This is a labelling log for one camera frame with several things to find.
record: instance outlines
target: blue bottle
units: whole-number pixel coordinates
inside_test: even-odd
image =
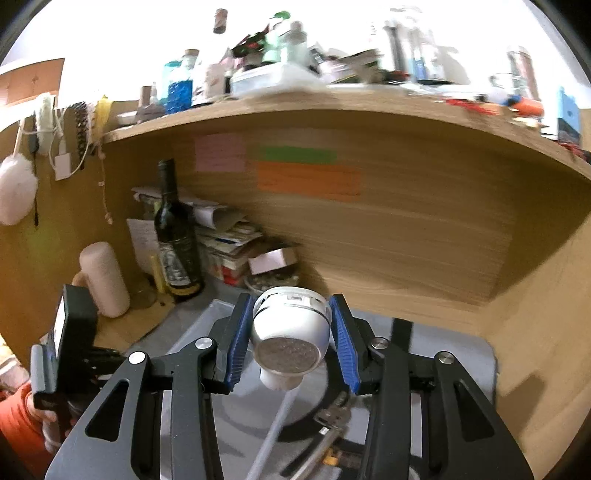
[[[166,113],[176,113],[191,108],[193,100],[193,69],[199,50],[185,50],[181,65],[170,73]]]

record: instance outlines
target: white plastic container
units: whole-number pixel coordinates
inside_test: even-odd
[[[326,87],[318,75],[291,62],[273,63],[247,72],[237,72],[230,79],[231,94],[238,98],[298,90],[318,92],[324,88]]]
[[[324,358],[332,311],[324,297],[298,287],[275,287],[254,306],[251,341],[261,382],[271,390],[292,390]]]

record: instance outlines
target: blue gripper pad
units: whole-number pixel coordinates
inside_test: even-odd
[[[329,299],[329,304],[333,314],[330,328],[332,330],[333,339],[335,340],[340,371],[343,374],[343,380],[349,386],[351,392],[357,394],[361,386],[357,350],[353,346],[353,340],[347,330],[343,312],[341,312],[339,302],[334,295]]]
[[[254,304],[254,298],[249,295],[246,307],[243,309],[238,321],[236,334],[228,348],[228,362],[226,364],[226,376],[224,377],[223,383],[230,391],[234,390],[234,385],[240,381],[240,376],[242,375],[248,341],[251,337],[252,309]]]

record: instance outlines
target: dark glass bottle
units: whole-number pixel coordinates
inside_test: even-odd
[[[168,290],[175,301],[197,295],[203,287],[203,274],[197,250],[195,229],[189,209],[178,200],[174,160],[158,163],[162,185],[162,205],[154,226],[160,247],[160,264]]]

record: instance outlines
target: white tube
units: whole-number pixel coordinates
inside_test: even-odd
[[[267,433],[267,436],[263,441],[259,452],[256,454],[255,461],[253,462],[245,480],[258,480],[258,478],[261,476],[262,469],[265,466],[267,459],[273,450],[273,447],[277,443],[277,437],[283,428],[283,424],[285,423],[287,415],[291,410],[291,406],[293,405],[299,390],[300,386],[298,385],[293,390],[286,392],[279,410],[277,411],[277,415],[275,416],[275,420],[273,420],[273,423],[271,423],[271,428],[269,429],[269,432]]]

